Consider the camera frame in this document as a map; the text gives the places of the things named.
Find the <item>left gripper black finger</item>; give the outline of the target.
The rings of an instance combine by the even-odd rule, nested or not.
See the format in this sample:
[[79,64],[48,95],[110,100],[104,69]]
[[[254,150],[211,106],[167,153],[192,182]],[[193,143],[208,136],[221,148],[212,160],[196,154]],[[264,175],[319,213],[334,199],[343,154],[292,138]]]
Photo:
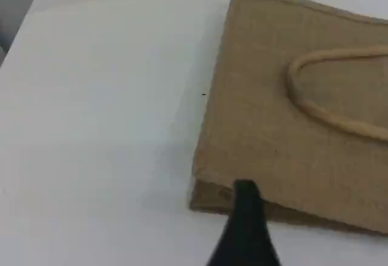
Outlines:
[[233,210],[208,265],[281,265],[272,244],[264,201],[252,180],[233,183]]

